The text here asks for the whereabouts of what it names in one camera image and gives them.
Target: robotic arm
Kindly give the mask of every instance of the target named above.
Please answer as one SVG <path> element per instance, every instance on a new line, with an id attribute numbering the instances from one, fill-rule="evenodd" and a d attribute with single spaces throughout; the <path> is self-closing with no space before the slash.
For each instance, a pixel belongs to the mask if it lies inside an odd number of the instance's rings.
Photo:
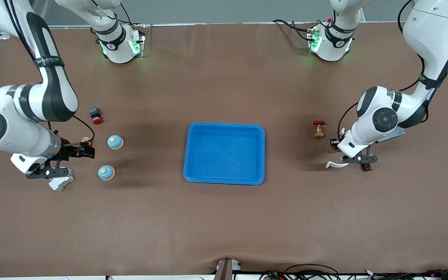
<path id="1" fill-rule="evenodd" d="M 55 0 L 58 5 L 73 11 L 91 25 L 103 54 L 114 63 L 126 63 L 143 56 L 144 33 L 120 24 L 117 15 L 111 11 L 121 0 Z"/>
<path id="2" fill-rule="evenodd" d="M 362 10 L 366 4 L 374 0 L 331 0 L 333 18 L 315 26 L 308 37 L 309 49 L 320 59 L 336 61 L 348 51 L 354 31 L 362 18 Z"/>
<path id="3" fill-rule="evenodd" d="M 38 123 L 65 122 L 78 108 L 51 32 L 28 0 L 0 0 L 0 30 L 21 38 L 42 76 L 41 83 L 0 88 L 0 150 L 13 153 L 11 161 L 27 178 L 71 175 L 70 168 L 51 168 L 49 162 L 94 158 L 94 149 L 73 147 Z"/>
<path id="4" fill-rule="evenodd" d="M 419 0 L 404 26 L 404 39 L 423 57 L 425 70 L 413 94 L 375 86 L 359 99 L 359 120 L 345 133 L 338 149 L 345 163 L 360 163 L 361 151 L 423 121 L 428 105 L 447 76 L 448 0 Z"/>

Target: wires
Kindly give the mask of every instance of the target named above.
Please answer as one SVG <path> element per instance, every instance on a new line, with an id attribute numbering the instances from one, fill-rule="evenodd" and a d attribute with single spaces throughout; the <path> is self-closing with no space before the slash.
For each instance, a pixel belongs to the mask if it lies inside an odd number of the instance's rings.
<path id="1" fill-rule="evenodd" d="M 303 28 L 298 28 L 297 25 L 295 25 L 294 21 L 291 21 L 291 24 L 287 23 L 286 21 L 283 21 L 282 19 L 276 19 L 275 21 L 272 21 L 273 23 L 284 23 L 286 26 L 293 28 L 295 31 L 297 31 L 297 34 L 304 40 L 309 41 L 309 42 L 313 42 L 313 39 L 309 39 L 307 37 L 304 37 L 302 34 L 300 34 L 301 32 L 307 32 L 306 29 Z"/>
<path id="2" fill-rule="evenodd" d="M 325 25 L 324 23 L 322 23 L 322 21 L 320 21 L 319 19 L 316 21 L 316 23 L 318 23 L 319 25 L 324 26 L 325 28 L 329 27 L 329 26 Z"/>
<path id="3" fill-rule="evenodd" d="M 329 278 L 329 280 L 331 280 L 331 276 L 334 276 L 337 280 L 341 280 L 340 273 L 336 269 L 332 268 L 331 266 L 325 266 L 324 264 L 295 264 L 294 266 L 290 266 L 287 269 L 285 269 L 285 271 L 282 274 L 286 275 L 288 270 L 297 268 L 300 266 L 318 266 L 318 267 L 327 268 L 331 271 L 334 271 L 334 273 L 326 273 L 324 271 L 320 271 L 317 269 L 314 269 L 314 270 L 308 269 L 308 270 L 299 271 L 298 273 L 290 273 L 290 274 L 295 275 L 297 277 L 297 279 L 309 280 L 309 279 L 317 276 L 317 277 L 321 277 L 323 280 L 328 280 L 325 277 L 325 276 L 327 276 Z"/>
<path id="4" fill-rule="evenodd" d="M 96 5 L 96 7 L 98 7 L 98 9 L 100 9 L 100 11 L 101 11 L 107 18 L 109 18 L 109 19 L 113 19 L 113 20 L 116 20 L 116 19 L 117 19 L 117 15 L 116 15 L 115 13 L 114 13 L 115 17 L 110 17 L 109 15 L 107 15 L 107 13 L 106 13 L 103 9 L 101 9 L 101 7 L 96 3 L 95 0 L 91 0 L 91 2 L 93 2 L 93 4 Z"/>
<path id="5" fill-rule="evenodd" d="M 91 131 L 91 133 L 93 133 L 93 136 L 91 137 L 91 139 L 88 142 L 92 142 L 96 136 L 95 131 L 89 126 L 89 124 L 86 124 L 82 119 L 76 117 L 75 115 L 73 115 L 73 118 L 82 122 L 82 124 L 84 124 L 85 126 L 87 126 L 87 128 Z"/>
<path id="6" fill-rule="evenodd" d="M 403 6 L 402 6 L 402 8 L 400 9 L 400 12 L 399 12 L 399 14 L 398 14 L 398 16 L 397 16 L 397 25 L 399 25 L 399 30 L 400 30 L 400 33 L 403 33 L 404 32 L 404 29 L 402 28 L 402 23 L 400 22 L 400 17 L 402 16 L 402 12 L 404 11 L 404 9 L 407 7 L 407 5 L 409 5 L 409 3 L 410 2 L 412 2 L 413 0 L 409 0 L 409 1 L 407 1 Z"/>
<path id="7" fill-rule="evenodd" d="M 18 21 L 18 16 L 16 15 L 15 6 L 13 4 L 13 0 L 3 0 L 5 2 L 5 7 L 8 12 L 8 16 L 11 20 L 11 23 L 13 24 L 13 27 L 15 28 L 16 34 L 18 35 L 18 38 L 20 38 L 20 41 L 22 42 L 23 46 L 25 47 L 25 50 L 27 50 L 27 53 L 29 53 L 32 60 L 35 59 L 34 55 L 32 54 L 32 51 L 30 50 L 30 46 L 27 44 L 27 41 L 25 41 L 25 37 L 23 35 L 22 27 L 20 26 L 20 21 Z"/>
<path id="8" fill-rule="evenodd" d="M 404 34 L 404 29 L 402 28 L 402 22 L 400 21 L 400 17 L 402 16 L 402 12 L 404 11 L 404 9 L 407 7 L 407 5 L 409 5 L 410 2 L 412 2 L 413 0 L 408 0 L 400 9 L 399 14 L 397 16 L 397 25 L 399 26 L 399 30 L 401 34 Z M 419 59 L 421 60 L 421 74 L 423 74 L 423 72 L 425 71 L 425 60 L 423 59 L 423 57 L 421 57 L 421 55 L 418 54 Z M 411 85 L 409 85 L 408 87 L 404 87 L 403 89 L 399 90 L 399 91 L 405 91 L 410 89 L 411 87 L 413 87 L 414 85 L 416 85 L 419 82 L 419 78 L 412 83 Z"/>
<path id="9" fill-rule="evenodd" d="M 341 121 L 343 121 L 343 118 L 345 117 L 345 115 L 347 115 L 347 113 L 354 108 L 357 104 L 359 104 L 359 102 L 356 102 L 355 104 L 353 104 L 352 106 L 350 106 L 345 113 L 343 113 L 342 117 L 340 118 L 340 121 L 338 122 L 338 129 L 336 130 L 336 137 L 338 138 L 338 141 L 341 141 L 341 136 L 340 136 L 340 126 L 341 126 Z"/>
<path id="10" fill-rule="evenodd" d="M 282 19 L 276 19 L 274 21 L 272 21 L 273 23 L 283 23 L 285 24 L 287 27 L 293 28 L 295 29 L 295 27 L 293 25 L 291 25 L 290 23 L 287 23 L 286 21 L 283 21 Z M 307 30 L 303 29 L 303 28 L 297 28 L 299 31 L 301 32 L 307 32 Z"/>
<path id="11" fill-rule="evenodd" d="M 128 23 L 131 25 L 132 22 L 130 21 L 130 17 L 129 17 L 128 12 L 126 11 L 126 8 L 124 8 L 124 4 L 121 3 L 121 7 L 122 7 L 122 9 L 124 10 L 124 13 L 126 13 L 126 16 L 127 16 L 127 18 L 128 18 Z"/>

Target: brass valve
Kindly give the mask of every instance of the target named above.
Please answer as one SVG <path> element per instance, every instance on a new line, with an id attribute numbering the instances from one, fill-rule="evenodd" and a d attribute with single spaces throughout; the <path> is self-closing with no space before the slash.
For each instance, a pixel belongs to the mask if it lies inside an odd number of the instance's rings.
<path id="1" fill-rule="evenodd" d="M 325 121 L 314 121 L 313 125 L 317 126 L 316 133 L 314 133 L 314 138 L 324 138 L 324 131 L 322 131 L 322 125 L 326 124 Z"/>

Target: table surface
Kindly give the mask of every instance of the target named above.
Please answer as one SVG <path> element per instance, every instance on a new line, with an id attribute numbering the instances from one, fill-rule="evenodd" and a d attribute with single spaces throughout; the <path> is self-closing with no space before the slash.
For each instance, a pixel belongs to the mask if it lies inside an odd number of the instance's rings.
<path id="1" fill-rule="evenodd" d="M 77 115 L 90 122 L 98 106 L 105 122 L 94 126 L 96 158 L 66 163 L 76 180 L 62 192 L 27 180 L 0 151 L 0 277 L 210 273 L 225 257 L 249 271 L 448 269 L 448 78 L 428 122 L 374 145 L 373 172 L 324 168 L 341 156 L 329 138 L 346 108 L 373 85 L 398 89 L 419 74 L 395 23 L 361 24 L 339 62 L 310 56 L 284 26 L 144 31 L 145 58 L 125 65 L 105 60 L 89 30 L 53 31 Z M 0 86 L 39 81 L 20 42 L 0 41 Z M 327 122 L 323 140 L 315 119 Z M 263 126 L 263 184 L 185 181 L 194 122 Z M 89 136 L 74 119 L 53 129 L 71 142 Z M 113 134 L 120 150 L 107 147 Z M 101 165 L 114 179 L 97 177 Z"/>

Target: blue tray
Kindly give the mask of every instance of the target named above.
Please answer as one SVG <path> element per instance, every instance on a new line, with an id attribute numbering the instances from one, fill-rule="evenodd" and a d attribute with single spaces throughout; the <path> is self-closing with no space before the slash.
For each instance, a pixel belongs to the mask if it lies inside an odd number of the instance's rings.
<path id="1" fill-rule="evenodd" d="M 258 185 L 264 181 L 265 131 L 254 124 L 195 122 L 188 130 L 184 177 L 190 182 Z"/>

